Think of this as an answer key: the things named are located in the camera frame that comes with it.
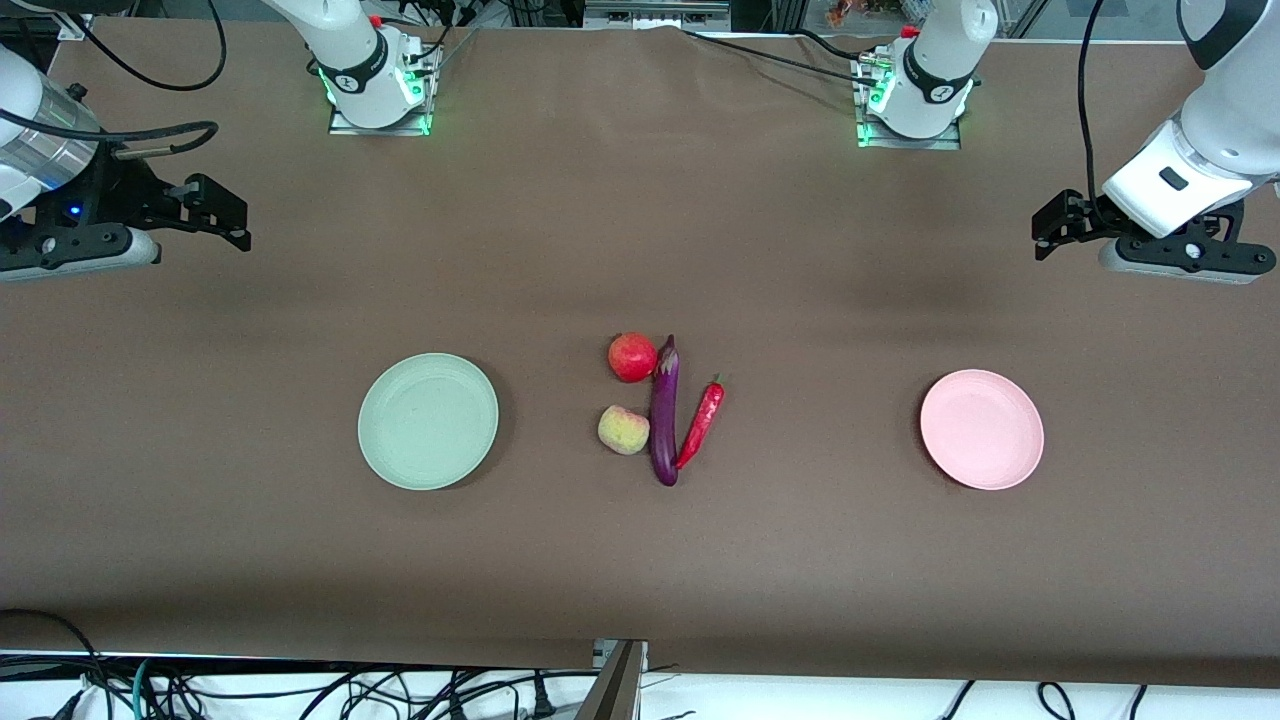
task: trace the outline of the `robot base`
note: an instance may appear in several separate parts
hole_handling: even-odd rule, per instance
[[[881,85],[867,87],[854,85],[854,118],[858,122],[859,147],[899,147],[908,150],[960,150],[960,123],[951,120],[947,129],[937,137],[916,140],[902,137],[888,129],[884,120],[868,111],[867,106],[873,96],[883,92],[887,85],[886,73],[892,67],[892,51],[888,45],[881,45],[870,53],[864,53],[858,60],[849,61],[849,69],[854,77],[869,77]]]
[[[416,36],[407,36],[411,53],[421,51],[421,40]],[[335,106],[329,115],[329,135],[372,135],[387,137],[416,137],[431,135],[431,119],[435,114],[435,95],[440,88],[440,59],[444,49],[436,47],[430,55],[422,58],[416,64],[410,65],[407,72],[421,74],[406,82],[408,92],[422,95],[422,102],[412,108],[398,122],[383,128],[365,128],[352,124],[343,117]],[[333,105],[330,96],[329,104]]]

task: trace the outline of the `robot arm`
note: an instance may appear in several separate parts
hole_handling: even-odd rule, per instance
[[[383,128],[424,104],[422,41],[375,27],[360,0],[262,0],[306,40],[329,100],[351,124]]]
[[[1243,284],[1275,268],[1236,241],[1243,199],[1280,176],[1280,0],[1179,0],[1204,82],[1102,186],[1096,208],[1064,191],[1032,220],[1036,258],[1111,238],[1107,269]]]
[[[38,6],[92,12],[119,1],[40,0]],[[329,100],[349,126],[393,126],[424,104],[433,55],[417,37],[379,27],[360,0],[266,3],[307,41]],[[84,138],[101,128],[81,96],[4,47],[0,88],[0,109],[13,119],[0,118],[0,250],[6,250],[0,281],[159,263],[160,246],[147,234],[154,228],[207,232],[250,249],[243,200],[202,174],[172,186],[142,159],[150,151]],[[35,209],[31,222],[20,217],[27,208]]]
[[[868,110],[904,137],[941,135],[964,111],[973,70],[998,26],[991,0],[940,0],[918,37],[890,46],[891,77]]]

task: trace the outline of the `red chili pepper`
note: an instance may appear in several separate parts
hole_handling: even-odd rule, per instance
[[[719,384],[719,375],[716,375],[716,379],[703,391],[703,401],[698,405],[694,424],[689,427],[685,446],[680,448],[680,457],[676,460],[677,470],[682,470],[703,447],[703,439],[707,437],[707,430],[712,428],[712,420],[716,419],[722,400],[724,400],[724,386]]]

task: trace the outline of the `purple eggplant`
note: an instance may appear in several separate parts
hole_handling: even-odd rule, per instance
[[[658,482],[672,487],[676,470],[676,382],[680,379],[680,355],[676,336],[658,351],[658,369],[653,372],[653,398],[649,402],[649,457]]]

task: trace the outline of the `pink plate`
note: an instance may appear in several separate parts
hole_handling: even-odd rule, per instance
[[[943,473],[978,489],[1025,480],[1044,451],[1036,404],[987,370],[959,370],[933,383],[920,406],[920,434]]]

